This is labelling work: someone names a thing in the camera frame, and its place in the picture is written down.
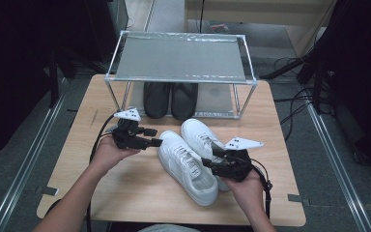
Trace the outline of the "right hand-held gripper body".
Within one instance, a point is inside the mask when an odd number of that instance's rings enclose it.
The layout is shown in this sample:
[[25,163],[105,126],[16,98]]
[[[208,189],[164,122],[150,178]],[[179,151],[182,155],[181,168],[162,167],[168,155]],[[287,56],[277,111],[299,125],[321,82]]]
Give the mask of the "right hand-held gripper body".
[[263,147],[261,141],[250,140],[235,136],[224,146],[227,151],[226,157],[222,159],[220,169],[216,171],[216,175],[233,179],[241,182],[249,174],[251,170],[255,170],[259,175],[262,172],[253,165],[252,159],[248,153],[248,149]]

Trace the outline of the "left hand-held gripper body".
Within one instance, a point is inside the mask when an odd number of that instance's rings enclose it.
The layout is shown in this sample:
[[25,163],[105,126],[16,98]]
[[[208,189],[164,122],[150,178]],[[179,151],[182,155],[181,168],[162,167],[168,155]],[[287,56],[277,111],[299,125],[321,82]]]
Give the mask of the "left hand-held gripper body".
[[138,125],[141,121],[137,109],[118,111],[114,117],[118,118],[117,124],[110,128],[114,142],[121,149],[134,148],[133,142],[138,134]]

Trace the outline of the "white sneaker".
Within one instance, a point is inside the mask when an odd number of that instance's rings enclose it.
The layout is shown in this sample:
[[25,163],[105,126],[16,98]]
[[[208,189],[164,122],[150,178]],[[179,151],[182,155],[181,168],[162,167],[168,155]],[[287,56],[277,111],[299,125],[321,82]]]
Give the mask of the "white sneaker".
[[164,131],[158,148],[158,159],[165,171],[174,178],[197,205],[209,206],[218,196],[215,176],[201,162],[188,144],[175,132]]
[[213,151],[222,151],[224,144],[214,132],[197,119],[187,119],[182,123],[181,135],[188,146],[202,159],[222,162]]

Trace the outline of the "black slipper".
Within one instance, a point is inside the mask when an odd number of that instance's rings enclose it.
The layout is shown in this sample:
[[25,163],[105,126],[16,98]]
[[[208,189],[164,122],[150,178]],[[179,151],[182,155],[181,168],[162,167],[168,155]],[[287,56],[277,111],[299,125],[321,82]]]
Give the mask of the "black slipper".
[[171,98],[171,113],[173,117],[180,121],[191,118],[196,109],[198,84],[174,83]]
[[159,119],[166,115],[169,103],[170,85],[163,82],[145,82],[143,106],[146,115]]

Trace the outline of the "metal shoe rack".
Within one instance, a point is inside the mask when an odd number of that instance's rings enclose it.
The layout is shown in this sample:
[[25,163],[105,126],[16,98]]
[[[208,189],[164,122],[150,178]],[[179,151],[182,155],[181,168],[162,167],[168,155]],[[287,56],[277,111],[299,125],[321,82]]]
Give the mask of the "metal shoe rack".
[[238,87],[257,86],[244,35],[123,31],[105,75],[114,81],[198,83],[197,117],[239,119]]

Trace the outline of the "person's left hand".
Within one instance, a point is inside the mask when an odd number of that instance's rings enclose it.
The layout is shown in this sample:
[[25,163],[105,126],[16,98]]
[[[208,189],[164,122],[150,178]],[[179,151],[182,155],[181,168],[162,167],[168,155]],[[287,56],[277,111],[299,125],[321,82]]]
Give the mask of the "person's left hand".
[[136,149],[118,148],[112,136],[107,135],[100,140],[100,144],[90,162],[90,167],[99,173],[105,174],[121,160],[138,153],[139,150]]

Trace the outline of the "person's right hand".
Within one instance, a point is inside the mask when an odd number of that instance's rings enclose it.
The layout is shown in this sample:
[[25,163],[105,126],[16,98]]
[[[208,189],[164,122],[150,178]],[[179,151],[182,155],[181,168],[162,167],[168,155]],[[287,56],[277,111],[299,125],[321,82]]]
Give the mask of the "person's right hand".
[[263,185],[260,176],[255,171],[250,171],[241,182],[228,180],[227,184],[233,192],[238,205],[245,213],[265,212]]

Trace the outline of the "person's grey pants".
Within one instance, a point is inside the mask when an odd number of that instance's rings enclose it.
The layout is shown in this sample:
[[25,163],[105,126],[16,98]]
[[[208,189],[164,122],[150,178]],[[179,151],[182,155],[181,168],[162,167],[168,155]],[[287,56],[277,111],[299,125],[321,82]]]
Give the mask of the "person's grey pants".
[[201,232],[199,230],[175,224],[154,224],[137,232]]

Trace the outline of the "black metal stand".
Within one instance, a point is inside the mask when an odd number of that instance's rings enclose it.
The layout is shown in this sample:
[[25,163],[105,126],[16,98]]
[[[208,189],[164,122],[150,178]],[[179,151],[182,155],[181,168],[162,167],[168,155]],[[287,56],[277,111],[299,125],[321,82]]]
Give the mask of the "black metal stand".
[[83,66],[89,68],[96,73],[106,73],[106,68],[98,65],[74,52],[70,48],[58,47],[52,48],[48,53],[48,77],[50,84],[50,104],[53,108],[55,103],[60,100],[58,71],[66,72],[69,78],[74,78],[76,74],[72,60],[78,61]]

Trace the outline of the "wooden cabinet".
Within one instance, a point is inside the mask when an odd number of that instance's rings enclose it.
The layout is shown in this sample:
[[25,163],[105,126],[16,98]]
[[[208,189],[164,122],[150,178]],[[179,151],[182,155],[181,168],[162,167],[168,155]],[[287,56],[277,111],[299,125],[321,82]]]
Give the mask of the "wooden cabinet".
[[313,45],[328,25],[337,0],[184,0],[185,22],[191,19],[284,25],[298,56]]

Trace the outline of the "metal floor rail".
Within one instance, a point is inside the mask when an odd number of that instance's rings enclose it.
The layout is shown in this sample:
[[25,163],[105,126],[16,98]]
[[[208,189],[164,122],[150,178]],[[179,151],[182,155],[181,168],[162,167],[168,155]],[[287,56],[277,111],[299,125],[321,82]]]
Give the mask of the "metal floor rail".
[[43,145],[47,139],[48,134],[59,114],[61,106],[63,105],[67,89],[70,86],[70,81],[65,77],[60,82],[60,97],[54,105],[47,111],[43,122],[34,137],[34,140],[29,147],[29,150],[19,167],[14,180],[10,185],[3,201],[0,205],[0,232],[4,232],[5,227],[14,211],[20,195],[22,194],[27,180],[29,179],[36,161],[40,155]]
[[329,163],[357,225],[358,231],[371,232],[371,220],[336,150],[322,116],[316,112],[313,106],[308,106],[308,112],[327,153]]

